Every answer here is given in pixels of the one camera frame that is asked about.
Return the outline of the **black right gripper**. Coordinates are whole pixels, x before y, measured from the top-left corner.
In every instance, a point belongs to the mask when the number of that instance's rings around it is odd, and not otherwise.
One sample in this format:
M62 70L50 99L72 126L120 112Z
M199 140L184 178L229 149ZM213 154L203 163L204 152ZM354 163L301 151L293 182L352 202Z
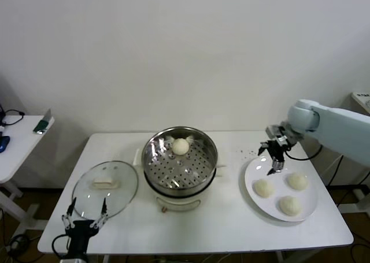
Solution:
M268 140L261 142L261 146L258 149L258 155L261 155L265 150L268 151L272 158L272 168L268 171L267 175L280 173L284 168L284 151L285 149L276 140Z

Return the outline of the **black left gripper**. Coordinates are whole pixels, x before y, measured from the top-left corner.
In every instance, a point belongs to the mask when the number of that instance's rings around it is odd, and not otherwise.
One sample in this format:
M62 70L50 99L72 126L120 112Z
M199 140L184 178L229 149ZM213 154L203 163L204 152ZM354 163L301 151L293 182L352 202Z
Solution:
M72 220L72 213L75 208L76 197L68 206L66 214L62 215L62 222L65 227L65 232L70 238L67 257L86 257L87 248L90 238L95 236L99 229L108 220L108 209L106 205L106 198L103 199L103 205L100 216L95 220Z

